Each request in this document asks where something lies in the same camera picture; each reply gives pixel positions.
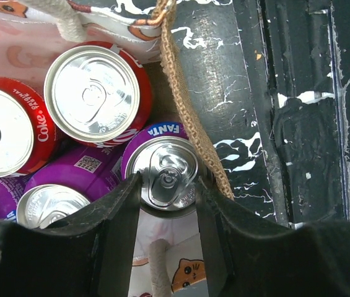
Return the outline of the red cola can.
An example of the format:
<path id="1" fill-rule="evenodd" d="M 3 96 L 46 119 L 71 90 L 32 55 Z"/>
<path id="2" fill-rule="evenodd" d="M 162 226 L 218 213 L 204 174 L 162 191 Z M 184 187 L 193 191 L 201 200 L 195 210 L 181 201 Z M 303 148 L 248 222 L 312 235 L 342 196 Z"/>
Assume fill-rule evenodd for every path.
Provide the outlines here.
<path id="1" fill-rule="evenodd" d="M 64 138 L 38 92 L 0 77 L 0 178 L 36 172 L 53 158 Z"/>
<path id="2" fill-rule="evenodd" d="M 60 54 L 44 81 L 44 101 L 55 124 L 92 147 L 115 147 L 147 123 L 152 87 L 143 65 L 106 41 L 88 41 Z"/>

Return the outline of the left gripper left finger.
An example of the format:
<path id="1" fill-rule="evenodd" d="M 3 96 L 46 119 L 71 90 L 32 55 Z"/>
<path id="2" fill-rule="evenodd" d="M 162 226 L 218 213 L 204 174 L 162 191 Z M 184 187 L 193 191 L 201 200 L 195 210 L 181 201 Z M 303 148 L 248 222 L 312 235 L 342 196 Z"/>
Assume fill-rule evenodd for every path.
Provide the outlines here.
<path id="1" fill-rule="evenodd" d="M 45 229 L 0 221 L 0 296 L 126 296 L 141 176 Z"/>

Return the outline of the brown canvas tote bag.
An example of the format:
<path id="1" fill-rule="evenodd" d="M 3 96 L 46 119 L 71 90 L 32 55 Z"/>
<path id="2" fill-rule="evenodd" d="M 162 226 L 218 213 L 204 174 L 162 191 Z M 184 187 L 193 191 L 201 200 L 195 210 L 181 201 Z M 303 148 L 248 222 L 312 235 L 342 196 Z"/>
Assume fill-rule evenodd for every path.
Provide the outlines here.
<path id="1" fill-rule="evenodd" d="M 194 110 L 178 50 L 171 33 L 175 1 L 158 1 L 146 16 L 123 17 L 95 1 L 0 1 L 0 76 L 36 86 L 48 61 L 60 50 L 92 38 L 92 31 L 127 48 L 141 63 L 155 63 L 151 81 L 163 95 L 156 104 L 177 115 L 203 163 L 212 171 L 222 195 L 233 198 L 229 180 Z"/>

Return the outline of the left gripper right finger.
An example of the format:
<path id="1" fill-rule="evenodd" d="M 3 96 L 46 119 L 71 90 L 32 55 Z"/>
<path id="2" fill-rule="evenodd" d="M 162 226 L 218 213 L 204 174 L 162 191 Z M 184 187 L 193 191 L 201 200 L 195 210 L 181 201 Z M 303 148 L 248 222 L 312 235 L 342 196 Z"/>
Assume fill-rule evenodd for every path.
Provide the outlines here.
<path id="1" fill-rule="evenodd" d="M 196 186 L 210 296 L 350 296 L 350 222 L 293 230 L 255 215 L 204 178 Z"/>

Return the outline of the red cola can front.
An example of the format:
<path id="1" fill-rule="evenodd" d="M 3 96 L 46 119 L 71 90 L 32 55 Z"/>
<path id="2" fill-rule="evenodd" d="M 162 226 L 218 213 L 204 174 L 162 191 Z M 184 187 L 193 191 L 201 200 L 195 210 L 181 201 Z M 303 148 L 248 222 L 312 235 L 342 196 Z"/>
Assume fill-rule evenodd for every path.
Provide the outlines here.
<path id="1" fill-rule="evenodd" d="M 60 54 L 44 81 L 44 101 L 55 124 L 92 147 L 115 147 L 147 123 L 152 87 L 143 65 L 106 41 L 88 41 Z"/>

